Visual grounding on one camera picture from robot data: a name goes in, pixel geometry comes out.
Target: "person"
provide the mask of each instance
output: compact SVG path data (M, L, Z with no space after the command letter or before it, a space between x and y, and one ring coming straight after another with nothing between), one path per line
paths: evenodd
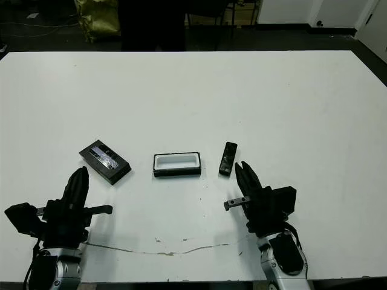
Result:
M122 51L184 51L183 2L119 0Z

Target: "white table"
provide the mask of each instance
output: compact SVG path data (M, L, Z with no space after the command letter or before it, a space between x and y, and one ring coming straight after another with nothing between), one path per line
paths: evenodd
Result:
M101 139L133 171L89 168L83 282L263 280L234 171L298 190L290 223L309 279L387 275L387 89L349 51L10 53L0 61L0 280L22 281L36 241L2 213L61 198ZM155 153L199 151L200 177L156 179Z

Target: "white wall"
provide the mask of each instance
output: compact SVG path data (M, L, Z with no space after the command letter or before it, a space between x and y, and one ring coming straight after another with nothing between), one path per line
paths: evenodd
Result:
M309 23L359 29L377 0L262 0L259 24Z
M307 23L313 0L263 0L259 24Z
M368 2L370 1L323 0L318 13L311 13L309 24L315 27L317 21L322 21L324 27L354 28Z

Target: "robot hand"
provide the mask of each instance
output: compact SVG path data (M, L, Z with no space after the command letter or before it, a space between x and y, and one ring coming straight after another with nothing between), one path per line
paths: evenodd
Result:
M269 289L309 289L307 260L296 229L286 222L294 212L296 190L290 186L262 188L257 175L244 161L242 167L235 164L235 174L244 197L226 201L224 208L226 211L236 206L243 208L249 232L258 237Z
M82 167L69 178L62 199L49 200L44 208L23 203L6 209L5 214L19 233L37 238L24 289L27 282L33 290L77 289L82 257L78 247L87 240L85 228L90 226L94 214L112 213L110 205L85 208L88 189L89 174Z

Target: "black cable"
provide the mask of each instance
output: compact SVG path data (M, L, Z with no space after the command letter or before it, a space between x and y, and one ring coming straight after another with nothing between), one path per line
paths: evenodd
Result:
M28 268L28 271L25 275L25 278L24 278L24 282L23 282L23 290L27 290L27 282L28 282L28 277L30 276L30 273L31 273L31 269L32 269L32 265L34 263L34 260L35 258L37 257L37 255L39 254L39 250L41 249L40 246L39 246L39 243L41 242L40 239L37 240L35 246L33 247L32 249L32 261L31 261L31 265L30 267Z
M297 246L302 250L301 243L300 243L300 240L298 238L298 233L297 233L296 228L294 226L292 226L291 224L288 224L287 222L284 222L284 228L286 230L290 231L296 237Z

